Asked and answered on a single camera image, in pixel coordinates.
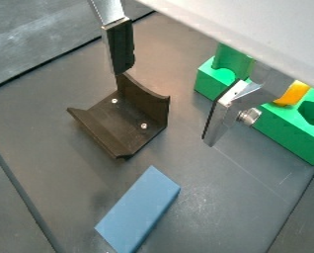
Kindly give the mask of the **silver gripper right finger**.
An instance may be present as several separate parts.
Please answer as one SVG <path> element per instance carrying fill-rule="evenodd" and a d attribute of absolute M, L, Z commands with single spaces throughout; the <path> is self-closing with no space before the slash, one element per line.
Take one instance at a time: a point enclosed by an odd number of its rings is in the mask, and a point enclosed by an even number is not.
<path fill-rule="evenodd" d="M 217 98 L 202 139 L 213 146 L 235 122 L 251 126 L 262 115 L 258 106 L 273 102 L 286 92 L 294 78 L 259 61 L 254 64 L 251 82 L 237 80 Z"/>

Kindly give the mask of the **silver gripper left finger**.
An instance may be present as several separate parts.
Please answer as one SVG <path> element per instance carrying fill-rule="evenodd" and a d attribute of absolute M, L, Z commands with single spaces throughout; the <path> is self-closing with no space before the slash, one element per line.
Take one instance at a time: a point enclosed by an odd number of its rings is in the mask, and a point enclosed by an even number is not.
<path fill-rule="evenodd" d="M 108 44 L 114 74 L 124 73 L 135 64 L 133 20 L 126 16 L 120 0 L 87 0 L 100 23 Z"/>

